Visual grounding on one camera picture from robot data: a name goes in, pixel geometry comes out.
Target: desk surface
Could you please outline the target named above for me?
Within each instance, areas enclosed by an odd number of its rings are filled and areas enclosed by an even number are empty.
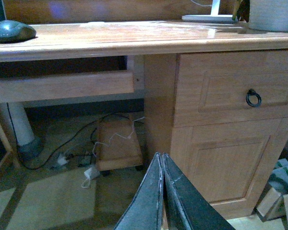
[[[247,23],[94,22],[33,27],[35,39],[0,44],[0,62],[288,48],[288,33],[251,30]]]

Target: wooden desk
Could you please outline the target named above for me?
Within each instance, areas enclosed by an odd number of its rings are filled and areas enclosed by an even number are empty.
[[[288,138],[288,33],[166,21],[34,27],[37,38],[0,45],[0,62],[144,55],[150,154],[168,152],[224,217],[251,214]],[[132,68],[0,77],[0,103],[130,92],[131,78]],[[71,91],[57,90],[62,80]],[[246,104],[250,88],[262,95],[261,107]],[[4,166],[13,148],[1,121],[0,137]]]

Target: plant stem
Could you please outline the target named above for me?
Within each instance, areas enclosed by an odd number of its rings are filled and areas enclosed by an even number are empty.
[[[232,20],[235,20],[236,17],[237,17],[237,11],[239,9],[240,3],[241,3],[241,0],[236,0],[235,7],[234,7],[234,12],[232,13]]]

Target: ring pull handle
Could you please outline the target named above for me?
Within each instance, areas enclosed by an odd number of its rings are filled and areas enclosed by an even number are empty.
[[[257,97],[257,100],[258,100],[257,104],[253,104],[253,103],[250,101],[250,96],[256,96],[256,97]],[[256,91],[253,90],[253,89],[249,89],[248,93],[246,94],[246,98],[245,98],[245,99],[246,99],[246,103],[247,103],[249,106],[251,106],[251,107],[256,108],[256,107],[259,107],[259,106],[261,105],[261,97],[260,97],[260,95],[259,95],[258,93],[256,93]]]

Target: computer mouse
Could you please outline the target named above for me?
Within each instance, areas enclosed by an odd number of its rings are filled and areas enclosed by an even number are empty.
[[[23,42],[34,38],[36,30],[24,23],[13,20],[0,22],[0,43]]]

